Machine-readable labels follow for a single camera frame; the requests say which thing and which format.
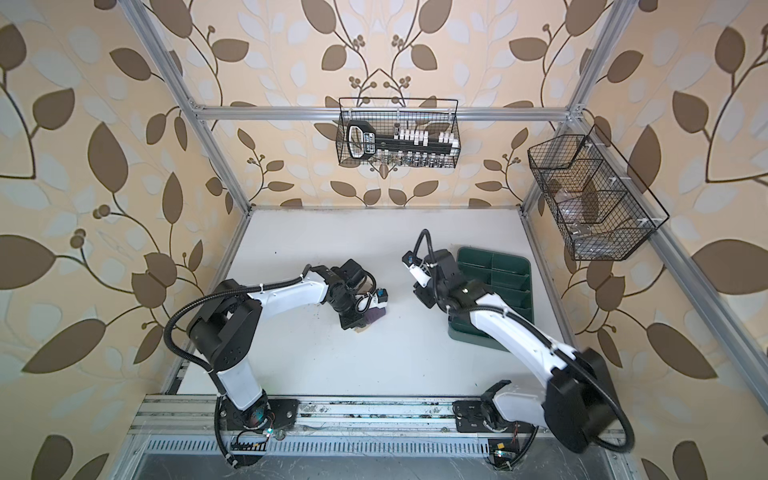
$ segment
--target wire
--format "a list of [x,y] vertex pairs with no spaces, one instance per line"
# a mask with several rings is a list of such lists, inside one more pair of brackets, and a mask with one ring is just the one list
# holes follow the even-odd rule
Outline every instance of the wire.
[[562,359],[568,366],[570,366],[573,370],[576,371],[579,375],[581,375],[584,380],[587,381],[590,385],[594,387],[595,390],[598,391],[601,397],[605,400],[605,402],[608,404],[609,407],[611,407],[611,410],[613,410],[614,415],[616,415],[616,418],[618,419],[619,423],[621,424],[621,428],[624,429],[624,434],[626,435],[626,439],[624,440],[624,443],[621,445],[615,445],[610,442],[606,442],[605,440],[601,439],[600,437],[595,437],[592,439],[592,441],[595,443],[595,445],[600,446],[606,450],[610,450],[611,452],[616,453],[627,453],[634,447],[634,430],[632,429],[632,425],[629,423],[629,419],[627,418],[627,415],[624,413],[624,410],[621,409],[621,407],[616,403],[616,400],[611,397],[611,395],[603,389],[602,385],[598,382],[596,378],[594,378],[587,370],[585,370],[581,365],[578,364],[575,360],[573,360],[570,356],[562,352],[561,350],[555,350],[554,354],[558,356],[560,359]]

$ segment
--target black wire basket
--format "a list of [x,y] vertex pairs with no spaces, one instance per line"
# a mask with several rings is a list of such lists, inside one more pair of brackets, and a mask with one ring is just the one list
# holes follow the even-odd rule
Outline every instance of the black wire basket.
[[[669,219],[618,149],[626,172],[605,160],[602,151],[610,145],[604,139],[593,127],[587,135],[560,135],[528,149],[531,172],[573,260],[626,260]],[[632,190],[648,193],[658,211],[644,207]]]
[[336,153],[343,167],[456,168],[461,152],[458,100],[339,99]]

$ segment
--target green tray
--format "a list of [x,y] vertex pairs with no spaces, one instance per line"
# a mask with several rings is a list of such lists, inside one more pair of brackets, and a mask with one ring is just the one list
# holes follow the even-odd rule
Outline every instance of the green tray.
[[[507,253],[491,252],[471,247],[458,249],[458,269],[469,279],[489,285],[514,311],[533,323],[531,295],[531,262]],[[487,333],[475,328],[469,317],[449,317],[448,335],[459,342],[506,350]]]

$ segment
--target white table surface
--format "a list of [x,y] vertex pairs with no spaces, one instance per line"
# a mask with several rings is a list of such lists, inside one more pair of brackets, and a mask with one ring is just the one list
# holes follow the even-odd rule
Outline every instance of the white table surface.
[[[531,261],[536,325],[562,340],[516,210],[257,210],[230,268],[243,285],[296,277],[304,265],[356,260],[389,293],[387,314],[356,333],[329,305],[261,319],[249,360],[271,395],[465,396],[530,374],[511,353],[455,341],[448,319],[413,294],[402,265],[423,228],[435,250],[470,246]],[[422,242],[421,256],[426,253]],[[190,365],[178,393],[215,393]]]

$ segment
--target wallpaper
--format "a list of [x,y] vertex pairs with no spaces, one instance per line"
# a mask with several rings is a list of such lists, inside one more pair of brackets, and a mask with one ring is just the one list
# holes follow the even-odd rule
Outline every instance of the wallpaper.
[[[533,181],[526,150],[546,122],[460,123],[457,168],[339,165],[336,125],[220,121],[217,141],[257,207],[490,207],[522,203]],[[212,194],[219,183],[211,178]]]
[[607,360],[643,478],[763,478],[768,417],[653,247],[620,263],[575,263],[541,212],[534,230],[576,346]]
[[106,476],[240,219],[114,3],[0,2],[3,478]]
[[768,4],[641,2],[588,102],[768,350]]
[[568,103],[607,0],[145,0],[206,105]]

